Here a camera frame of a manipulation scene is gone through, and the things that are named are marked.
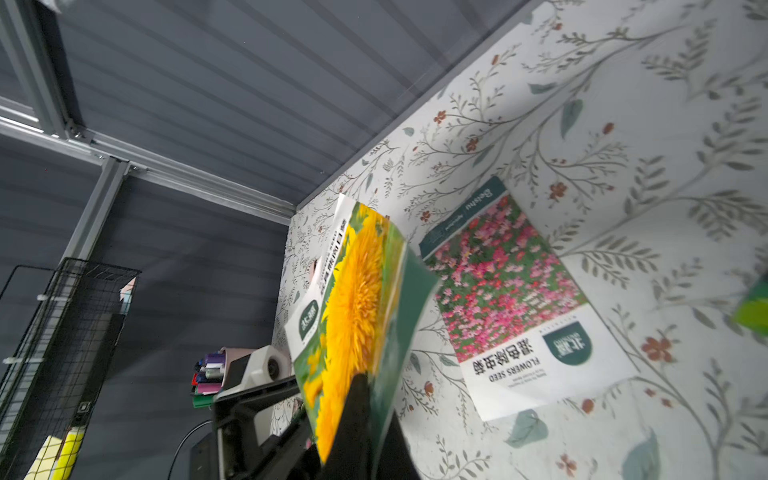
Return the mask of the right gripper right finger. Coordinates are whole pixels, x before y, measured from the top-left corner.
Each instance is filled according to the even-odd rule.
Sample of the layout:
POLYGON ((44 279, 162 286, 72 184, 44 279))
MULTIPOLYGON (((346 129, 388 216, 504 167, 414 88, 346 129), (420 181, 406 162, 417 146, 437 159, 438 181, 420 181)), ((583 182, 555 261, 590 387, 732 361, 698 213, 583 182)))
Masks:
POLYGON ((421 477, 396 415, 390 425, 377 461, 376 478, 382 480, 420 480, 421 477))

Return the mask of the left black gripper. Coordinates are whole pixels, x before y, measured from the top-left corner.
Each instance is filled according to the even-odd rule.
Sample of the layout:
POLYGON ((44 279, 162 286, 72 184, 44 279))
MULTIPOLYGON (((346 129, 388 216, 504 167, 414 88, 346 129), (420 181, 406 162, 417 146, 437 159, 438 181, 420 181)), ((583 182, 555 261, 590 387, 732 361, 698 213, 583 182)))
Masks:
POLYGON ((293 377, 246 389, 213 403, 210 432, 190 451, 190 479, 314 479, 318 454, 308 444, 304 410, 283 433, 260 433, 258 416, 299 393, 293 377))

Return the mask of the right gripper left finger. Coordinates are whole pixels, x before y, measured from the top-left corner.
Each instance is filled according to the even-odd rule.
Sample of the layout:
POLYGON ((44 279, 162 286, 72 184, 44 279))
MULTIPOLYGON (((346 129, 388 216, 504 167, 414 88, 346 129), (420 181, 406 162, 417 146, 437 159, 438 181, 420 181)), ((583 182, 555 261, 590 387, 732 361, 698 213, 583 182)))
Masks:
POLYGON ((351 382, 330 454, 321 479, 368 479, 370 477, 370 398, 365 374, 351 382))

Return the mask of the yellow sunflower seed packet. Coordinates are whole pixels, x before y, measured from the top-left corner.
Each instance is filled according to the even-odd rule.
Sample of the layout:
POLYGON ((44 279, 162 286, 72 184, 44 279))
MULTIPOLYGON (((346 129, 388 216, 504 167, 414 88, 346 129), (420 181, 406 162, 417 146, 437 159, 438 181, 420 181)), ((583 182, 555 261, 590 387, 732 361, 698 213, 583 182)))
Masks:
POLYGON ((418 323, 438 285, 391 220, 339 196, 317 270, 284 326, 322 462, 341 436, 357 375, 370 385, 363 402, 373 453, 381 455, 418 323))

